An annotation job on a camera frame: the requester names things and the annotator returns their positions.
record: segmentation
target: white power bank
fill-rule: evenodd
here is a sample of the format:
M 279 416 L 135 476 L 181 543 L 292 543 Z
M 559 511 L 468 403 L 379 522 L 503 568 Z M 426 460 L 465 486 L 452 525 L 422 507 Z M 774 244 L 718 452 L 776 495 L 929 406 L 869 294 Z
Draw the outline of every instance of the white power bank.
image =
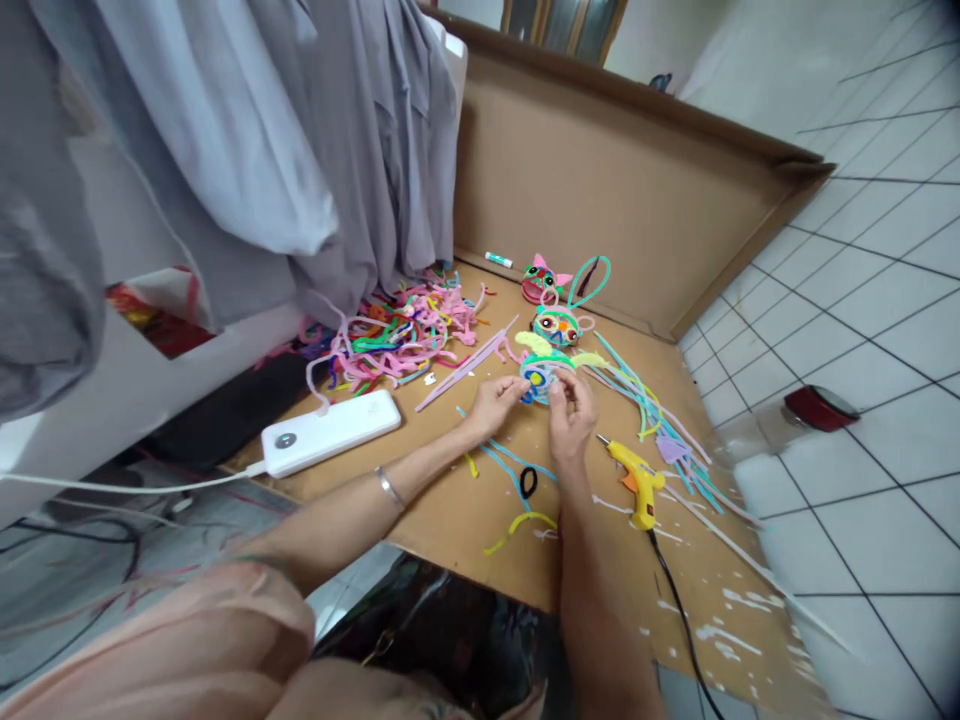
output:
M 265 470 L 285 478 L 400 427 L 400 411 L 386 390 L 332 405 L 327 414 L 299 415 L 260 433 Z

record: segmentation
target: silver bangle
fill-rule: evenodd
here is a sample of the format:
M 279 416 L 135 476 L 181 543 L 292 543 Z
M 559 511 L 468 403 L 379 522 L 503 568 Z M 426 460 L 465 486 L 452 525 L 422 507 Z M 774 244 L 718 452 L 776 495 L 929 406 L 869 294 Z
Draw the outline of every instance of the silver bangle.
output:
M 380 478 L 380 487 L 383 488 L 383 491 L 393 499 L 397 507 L 400 508 L 400 512 L 405 511 L 407 506 L 404 504 L 403 499 L 397 494 L 397 491 L 393 489 L 393 485 L 387 480 L 387 476 L 383 474 L 383 468 L 378 465 L 374 472 L 376 472 L 377 477 Z

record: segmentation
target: hand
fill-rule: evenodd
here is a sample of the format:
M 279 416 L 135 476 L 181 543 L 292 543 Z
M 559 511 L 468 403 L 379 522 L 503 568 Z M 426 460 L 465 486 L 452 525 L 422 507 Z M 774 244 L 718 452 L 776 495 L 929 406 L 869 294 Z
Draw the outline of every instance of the hand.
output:
M 480 383 L 473 399 L 473 407 L 463 421 L 464 426 L 470 430 L 472 439 L 480 444 L 493 437 L 529 389 L 530 382 L 516 375 Z
M 587 443 L 597 426 L 593 391 L 567 370 L 554 372 L 550 385 L 550 454 L 558 472 L 582 470 Z M 571 412 L 567 403 L 573 403 Z

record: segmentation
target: forearm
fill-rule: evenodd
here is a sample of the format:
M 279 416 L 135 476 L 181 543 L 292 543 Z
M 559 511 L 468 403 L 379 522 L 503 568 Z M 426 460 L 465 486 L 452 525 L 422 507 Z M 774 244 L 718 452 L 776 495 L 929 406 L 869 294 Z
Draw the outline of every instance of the forearm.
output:
M 480 440 L 461 424 L 387 463 L 383 472 L 409 506 L 444 468 Z M 242 547 L 237 555 L 276 560 L 307 595 L 373 547 L 400 515 L 399 506 L 370 470 L 317 498 Z
M 582 465 L 569 468 L 560 482 L 560 624 L 578 718 L 661 718 L 650 649 L 630 622 L 613 541 L 593 513 L 586 471 Z

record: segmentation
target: person's left hand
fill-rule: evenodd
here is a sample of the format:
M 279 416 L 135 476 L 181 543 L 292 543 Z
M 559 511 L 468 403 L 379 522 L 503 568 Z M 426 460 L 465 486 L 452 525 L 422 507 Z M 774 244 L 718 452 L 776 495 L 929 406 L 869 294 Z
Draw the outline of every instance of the person's left hand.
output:
M 473 407 L 463 421 L 478 444 L 489 440 L 500 429 L 510 410 L 529 389 L 530 382 L 516 375 L 480 383 Z

